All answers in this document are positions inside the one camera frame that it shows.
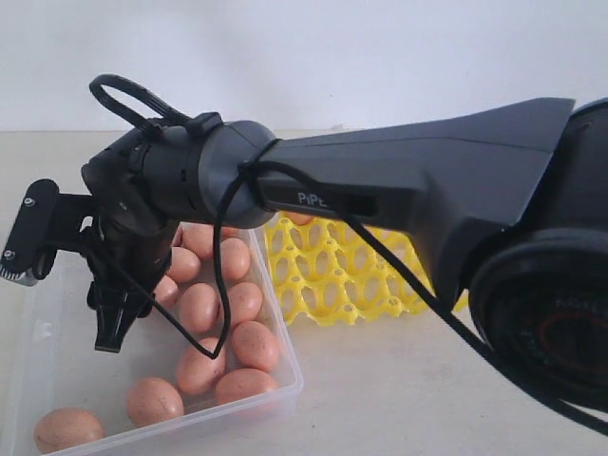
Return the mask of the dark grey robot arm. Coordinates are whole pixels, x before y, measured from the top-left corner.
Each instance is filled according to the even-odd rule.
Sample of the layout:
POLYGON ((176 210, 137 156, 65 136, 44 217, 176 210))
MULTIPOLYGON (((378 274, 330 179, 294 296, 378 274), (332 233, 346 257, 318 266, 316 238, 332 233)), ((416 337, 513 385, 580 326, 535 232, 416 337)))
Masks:
POLYGON ((537 98, 464 117, 281 140, 217 113, 145 119, 82 169, 107 258, 154 277, 179 221, 341 219, 492 367, 605 433, 607 103, 537 98))

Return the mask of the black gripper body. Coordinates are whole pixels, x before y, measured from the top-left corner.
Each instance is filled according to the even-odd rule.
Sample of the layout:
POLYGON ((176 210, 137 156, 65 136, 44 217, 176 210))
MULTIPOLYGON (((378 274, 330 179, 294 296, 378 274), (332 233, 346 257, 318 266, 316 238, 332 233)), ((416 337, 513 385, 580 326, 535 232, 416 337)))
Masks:
POLYGON ((168 221, 151 237, 136 234, 110 218, 95 217, 92 224, 80 232, 85 258, 93 279, 87 292, 87 306, 93 307, 93 293, 114 290, 143 296, 117 271, 108 260, 120 266, 149 294, 160 282, 171 261, 171 248, 180 224, 168 221))

